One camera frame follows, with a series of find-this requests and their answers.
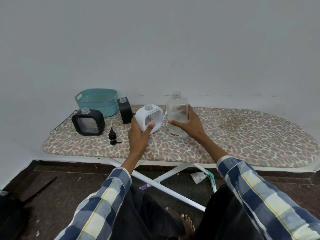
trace dark tiled floor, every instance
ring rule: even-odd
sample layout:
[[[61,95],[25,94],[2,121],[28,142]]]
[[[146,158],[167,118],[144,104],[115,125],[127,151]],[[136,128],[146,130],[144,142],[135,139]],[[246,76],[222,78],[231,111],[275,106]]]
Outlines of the dark tiled floor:
[[[71,221],[78,204],[89,194],[97,191],[102,182],[113,169],[110,165],[86,164],[86,163],[54,163],[41,162],[41,165],[33,164],[32,167],[18,175],[6,190],[14,192],[17,196],[28,192],[36,182],[48,181],[57,176],[57,179],[33,198],[26,207],[31,213],[28,227],[20,239],[51,240],[63,230]],[[152,179],[160,176],[164,171],[149,171],[154,167],[138,167],[140,173]],[[188,169],[179,175],[174,175],[162,182],[166,187],[188,197],[189,199],[206,206],[212,189],[206,179],[195,186]],[[320,173],[274,173],[261,172],[260,174],[273,183],[278,189],[288,194],[298,205],[306,208],[315,217],[320,219]],[[224,181],[217,175],[216,183],[222,185]],[[136,178],[132,179],[135,186],[144,183]],[[170,206],[179,213],[187,213],[195,226],[198,226],[203,213],[188,204],[163,193],[156,188],[146,191],[155,201],[162,206]]]

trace square soap dispenser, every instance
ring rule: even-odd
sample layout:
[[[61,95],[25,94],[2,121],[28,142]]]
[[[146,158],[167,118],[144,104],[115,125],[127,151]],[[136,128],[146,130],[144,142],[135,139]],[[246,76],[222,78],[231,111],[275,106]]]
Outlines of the square soap dispenser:
[[[155,122],[155,125],[150,132],[154,133],[160,129],[163,122],[163,110],[157,105],[147,104],[144,107],[138,109],[136,112],[136,120],[140,131],[144,132],[148,125]]]

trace left hand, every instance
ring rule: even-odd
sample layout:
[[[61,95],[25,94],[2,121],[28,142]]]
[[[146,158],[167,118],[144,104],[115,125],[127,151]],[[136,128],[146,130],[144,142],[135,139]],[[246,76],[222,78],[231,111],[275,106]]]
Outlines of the left hand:
[[[138,128],[136,118],[131,119],[131,128],[129,129],[129,145],[130,145],[130,154],[140,158],[149,141],[149,134],[152,131],[155,123],[150,124],[144,132],[141,132]]]

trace blue checkered shirt sleeve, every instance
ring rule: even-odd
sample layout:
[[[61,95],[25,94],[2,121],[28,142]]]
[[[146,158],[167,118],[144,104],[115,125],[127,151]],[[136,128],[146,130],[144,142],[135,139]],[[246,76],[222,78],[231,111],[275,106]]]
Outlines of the blue checkered shirt sleeve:
[[[318,240],[320,222],[245,161],[222,157],[217,169],[264,239]]]
[[[106,240],[131,185],[124,168],[115,168],[101,188],[82,201],[69,224],[55,240]]]

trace teal plastic basket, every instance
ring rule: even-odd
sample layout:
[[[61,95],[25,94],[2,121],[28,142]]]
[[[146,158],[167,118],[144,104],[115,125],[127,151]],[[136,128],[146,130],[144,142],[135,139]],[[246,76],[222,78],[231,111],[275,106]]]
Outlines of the teal plastic basket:
[[[106,88],[86,89],[74,97],[80,109],[97,109],[103,117],[110,117],[118,112],[117,98],[116,90]]]

